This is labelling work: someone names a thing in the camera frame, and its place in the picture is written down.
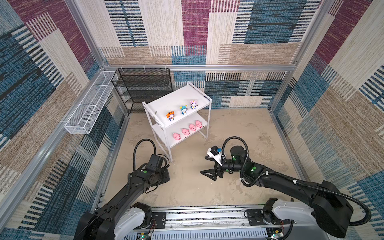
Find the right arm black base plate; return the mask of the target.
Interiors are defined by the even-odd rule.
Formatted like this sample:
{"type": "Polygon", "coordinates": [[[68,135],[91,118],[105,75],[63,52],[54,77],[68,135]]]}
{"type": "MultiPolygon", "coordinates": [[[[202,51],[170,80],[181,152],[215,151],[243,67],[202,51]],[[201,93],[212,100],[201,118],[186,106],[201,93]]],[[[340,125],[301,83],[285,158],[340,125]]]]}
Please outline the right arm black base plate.
{"type": "Polygon", "coordinates": [[[250,226],[289,226],[290,220],[279,220],[272,217],[271,220],[266,220],[262,214],[262,209],[246,209],[244,217],[248,220],[250,226]]]}

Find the teal hooded Doraemon figure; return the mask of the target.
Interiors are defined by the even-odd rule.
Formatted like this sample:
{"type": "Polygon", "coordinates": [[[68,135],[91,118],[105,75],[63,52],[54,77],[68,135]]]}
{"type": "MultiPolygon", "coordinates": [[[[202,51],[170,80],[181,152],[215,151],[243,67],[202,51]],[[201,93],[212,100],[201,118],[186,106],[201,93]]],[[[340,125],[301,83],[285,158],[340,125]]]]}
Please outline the teal hooded Doraemon figure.
{"type": "Polygon", "coordinates": [[[187,105],[184,105],[180,107],[180,110],[182,115],[186,115],[189,109],[187,108],[187,105]]]}

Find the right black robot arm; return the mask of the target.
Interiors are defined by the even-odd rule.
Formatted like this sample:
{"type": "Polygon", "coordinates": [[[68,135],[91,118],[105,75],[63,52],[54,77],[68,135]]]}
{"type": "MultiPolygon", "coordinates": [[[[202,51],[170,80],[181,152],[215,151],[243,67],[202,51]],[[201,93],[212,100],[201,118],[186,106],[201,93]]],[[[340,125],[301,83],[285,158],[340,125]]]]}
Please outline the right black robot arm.
{"type": "Polygon", "coordinates": [[[278,220],[300,221],[317,224],[324,232],[344,238],[349,227],[361,226],[371,220],[372,213],[360,200],[341,193],[331,182],[306,182],[282,173],[250,159],[248,145],[240,137],[229,137],[224,141],[239,140],[242,146],[231,148],[231,155],[226,155],[225,147],[213,146],[208,149],[207,161],[214,162],[214,167],[201,171],[203,176],[216,181],[224,173],[239,173],[245,187],[263,187],[288,195],[297,202],[287,202],[278,198],[269,198],[263,208],[263,218],[267,224],[278,220]]]}

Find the orange crab Doraemon figure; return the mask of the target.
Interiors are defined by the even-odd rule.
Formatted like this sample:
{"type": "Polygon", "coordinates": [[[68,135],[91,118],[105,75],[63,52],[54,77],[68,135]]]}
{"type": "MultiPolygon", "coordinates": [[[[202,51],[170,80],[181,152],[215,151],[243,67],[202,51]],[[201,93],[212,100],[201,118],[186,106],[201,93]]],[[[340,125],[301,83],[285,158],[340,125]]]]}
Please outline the orange crab Doraemon figure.
{"type": "Polygon", "coordinates": [[[167,113],[167,119],[169,120],[169,121],[173,121],[174,120],[174,118],[175,118],[175,112],[174,111],[170,111],[170,112],[168,112],[167,113]]]}

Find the pink hooded Doraemon figure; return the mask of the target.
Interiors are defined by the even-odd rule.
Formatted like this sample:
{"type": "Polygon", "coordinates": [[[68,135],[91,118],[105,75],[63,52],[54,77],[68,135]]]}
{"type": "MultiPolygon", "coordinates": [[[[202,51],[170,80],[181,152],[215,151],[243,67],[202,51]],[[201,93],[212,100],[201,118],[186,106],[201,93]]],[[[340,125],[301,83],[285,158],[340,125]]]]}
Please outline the pink hooded Doraemon figure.
{"type": "Polygon", "coordinates": [[[191,110],[195,110],[198,107],[198,103],[196,100],[191,101],[191,110]]]}

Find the pink rubber pig toy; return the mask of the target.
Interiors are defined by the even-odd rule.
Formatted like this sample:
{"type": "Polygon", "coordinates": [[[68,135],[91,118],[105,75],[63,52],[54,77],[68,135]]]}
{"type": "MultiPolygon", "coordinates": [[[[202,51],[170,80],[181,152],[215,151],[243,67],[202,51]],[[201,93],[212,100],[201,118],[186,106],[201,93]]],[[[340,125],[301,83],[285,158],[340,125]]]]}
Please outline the pink rubber pig toy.
{"type": "Polygon", "coordinates": [[[173,138],[176,140],[176,141],[180,141],[181,140],[181,135],[179,133],[173,133],[173,138]]]}
{"type": "Polygon", "coordinates": [[[188,129],[185,129],[185,128],[182,129],[182,133],[183,133],[185,136],[189,136],[189,135],[190,135],[190,131],[189,131],[188,129]]]}
{"type": "Polygon", "coordinates": [[[197,130],[197,128],[196,128],[196,126],[194,124],[189,124],[189,128],[193,132],[195,132],[197,130]]]}
{"type": "Polygon", "coordinates": [[[196,127],[198,127],[199,129],[203,127],[203,123],[198,120],[195,121],[195,124],[196,124],[196,127]]]}

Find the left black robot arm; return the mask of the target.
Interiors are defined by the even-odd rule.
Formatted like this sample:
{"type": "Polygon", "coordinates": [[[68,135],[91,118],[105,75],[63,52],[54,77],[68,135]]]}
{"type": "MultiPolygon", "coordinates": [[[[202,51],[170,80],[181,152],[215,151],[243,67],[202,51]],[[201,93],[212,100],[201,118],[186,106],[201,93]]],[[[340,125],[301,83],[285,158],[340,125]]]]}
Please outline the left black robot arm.
{"type": "Polygon", "coordinates": [[[125,240],[134,229],[146,230],[155,226],[152,208],[137,203],[136,199],[150,193],[150,188],[170,180],[169,160],[157,154],[155,143],[150,139],[140,140],[133,153],[133,172],[128,174],[126,185],[105,205],[94,212],[86,212],[78,222],[75,240],[125,240]],[[148,163],[136,167],[136,151],[143,142],[154,148],[148,163]]]}

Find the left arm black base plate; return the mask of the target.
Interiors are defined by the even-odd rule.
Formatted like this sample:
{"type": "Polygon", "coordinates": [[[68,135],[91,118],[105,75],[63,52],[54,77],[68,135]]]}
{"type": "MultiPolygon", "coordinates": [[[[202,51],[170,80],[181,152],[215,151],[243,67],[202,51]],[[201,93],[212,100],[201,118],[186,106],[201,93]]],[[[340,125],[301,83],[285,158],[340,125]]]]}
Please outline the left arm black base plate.
{"type": "Polygon", "coordinates": [[[140,228],[145,230],[164,229],[166,227],[166,220],[166,212],[145,213],[144,221],[140,225],[140,228]]]}

